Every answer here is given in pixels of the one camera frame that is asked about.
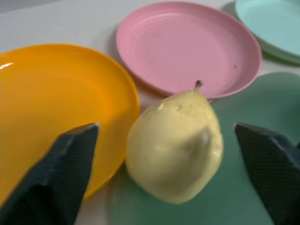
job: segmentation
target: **pear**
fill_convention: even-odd
[[[187,90],[148,108],[127,138],[131,178],[156,198],[180,204],[195,197],[220,167],[223,139],[208,100]]]

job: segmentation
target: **white table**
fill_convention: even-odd
[[[135,9],[161,0],[0,0],[0,52],[42,43],[70,43],[104,52],[120,62],[116,27]],[[230,0],[190,0],[234,12]],[[260,75],[300,67],[264,59]],[[160,97],[139,89],[141,110]],[[76,225],[106,225],[105,187],[85,202]]]

